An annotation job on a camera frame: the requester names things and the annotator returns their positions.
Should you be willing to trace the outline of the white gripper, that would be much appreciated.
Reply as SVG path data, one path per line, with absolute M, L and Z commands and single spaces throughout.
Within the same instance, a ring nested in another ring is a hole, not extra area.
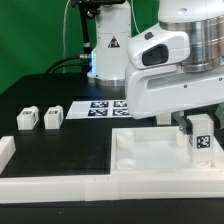
M 192 123 L 184 110 L 220 103 L 215 123 L 224 129 L 224 65 L 193 74 L 172 71 L 171 66 L 138 70 L 129 64 L 125 95 L 128 112 L 134 119 L 174 112 L 174 119 L 187 135 L 192 133 Z

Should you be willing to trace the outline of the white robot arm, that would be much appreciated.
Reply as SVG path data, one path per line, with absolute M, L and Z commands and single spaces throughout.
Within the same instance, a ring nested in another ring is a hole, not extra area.
M 123 85 L 135 119 L 224 102 L 224 0 L 159 0 L 158 22 L 132 37 L 127 0 L 72 0 L 97 24 L 88 80 Z

